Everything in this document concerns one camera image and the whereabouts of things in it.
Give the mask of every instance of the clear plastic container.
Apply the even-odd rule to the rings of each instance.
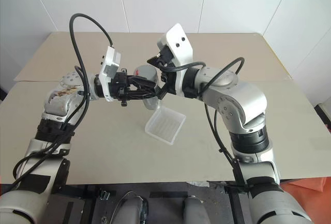
[[[168,145],[172,145],[185,119],[185,115],[161,106],[147,122],[145,132]]]

